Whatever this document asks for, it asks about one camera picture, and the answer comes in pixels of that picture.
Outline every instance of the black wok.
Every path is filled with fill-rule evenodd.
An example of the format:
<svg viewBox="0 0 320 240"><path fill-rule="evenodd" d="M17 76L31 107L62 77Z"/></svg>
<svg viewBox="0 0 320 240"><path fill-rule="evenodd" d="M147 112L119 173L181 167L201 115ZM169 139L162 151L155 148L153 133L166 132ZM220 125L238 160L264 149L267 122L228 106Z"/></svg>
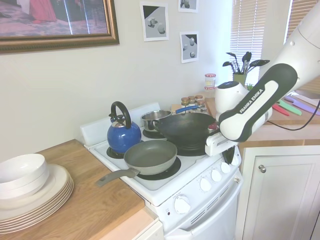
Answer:
<svg viewBox="0 0 320 240"><path fill-rule="evenodd" d="M206 140L215 131L208 129L216 120L203 113L183 113L171 115L153 122L156 130L164 135L169 142L184 148L205 149Z"/></svg>

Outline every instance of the frying pan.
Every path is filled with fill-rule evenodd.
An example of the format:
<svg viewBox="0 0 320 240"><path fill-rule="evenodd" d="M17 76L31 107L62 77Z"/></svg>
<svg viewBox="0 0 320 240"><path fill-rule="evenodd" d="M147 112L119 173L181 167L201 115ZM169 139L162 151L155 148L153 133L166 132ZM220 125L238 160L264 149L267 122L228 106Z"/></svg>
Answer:
<svg viewBox="0 0 320 240"><path fill-rule="evenodd" d="M150 140L138 143L124 154L124 161L129 169L111 172L100 178L96 184L102 187L124 176L134 178L138 174L155 175L162 173L174 164L177 152L177 147L168 141Z"/></svg>

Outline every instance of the wok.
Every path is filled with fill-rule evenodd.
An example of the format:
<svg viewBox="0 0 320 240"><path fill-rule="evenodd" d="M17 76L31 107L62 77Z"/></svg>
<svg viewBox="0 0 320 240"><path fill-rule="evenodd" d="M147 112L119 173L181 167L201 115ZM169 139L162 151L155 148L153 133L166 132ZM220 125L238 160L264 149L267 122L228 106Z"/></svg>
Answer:
<svg viewBox="0 0 320 240"><path fill-rule="evenodd" d="M177 152L177 147L168 141L150 140L138 143L124 154L124 161L129 169L111 172L100 178L96 184L102 187L124 176L134 178L138 174L160 174L174 164Z"/></svg>
<svg viewBox="0 0 320 240"><path fill-rule="evenodd" d="M208 126L215 122L210 115L190 112L171 115L152 124L168 141L177 146L204 148L207 138L216 132L209 130Z"/></svg>

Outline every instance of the window blind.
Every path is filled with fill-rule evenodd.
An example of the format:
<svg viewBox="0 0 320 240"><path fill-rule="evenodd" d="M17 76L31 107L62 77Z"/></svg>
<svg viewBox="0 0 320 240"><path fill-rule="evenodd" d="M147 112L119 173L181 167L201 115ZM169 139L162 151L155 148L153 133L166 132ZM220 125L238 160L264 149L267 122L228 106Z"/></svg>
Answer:
<svg viewBox="0 0 320 240"><path fill-rule="evenodd" d="M286 39L290 37L292 32L299 25L301 20L316 5L316 0L292 0L291 13L288 22ZM320 94L320 78L303 85L300 90Z"/></svg>
<svg viewBox="0 0 320 240"><path fill-rule="evenodd" d="M261 58L267 3L268 0L233 0L230 51L238 57L240 68L246 52L252 52L251 61ZM259 68L256 67L248 73L246 83L256 84L258 79Z"/></svg>
<svg viewBox="0 0 320 240"><path fill-rule="evenodd" d="M290 37L301 20L316 5L316 0L292 0L291 13L288 22L286 39Z"/></svg>

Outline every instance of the kettle handle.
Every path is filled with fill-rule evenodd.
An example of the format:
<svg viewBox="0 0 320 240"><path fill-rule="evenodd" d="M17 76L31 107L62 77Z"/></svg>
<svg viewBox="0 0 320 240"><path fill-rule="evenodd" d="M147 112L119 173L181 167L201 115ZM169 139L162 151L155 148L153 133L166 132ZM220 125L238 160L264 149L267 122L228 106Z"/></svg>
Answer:
<svg viewBox="0 0 320 240"><path fill-rule="evenodd" d="M112 103L112 105L111 105L111 117L114 119L114 121L118 121L116 107L118 107L120 109L120 111L122 112L122 114L124 116L125 128L126 129L131 128L131 117L130 117L129 111L128 111L128 109L126 108L126 106L122 102L115 101L114 103Z"/></svg>

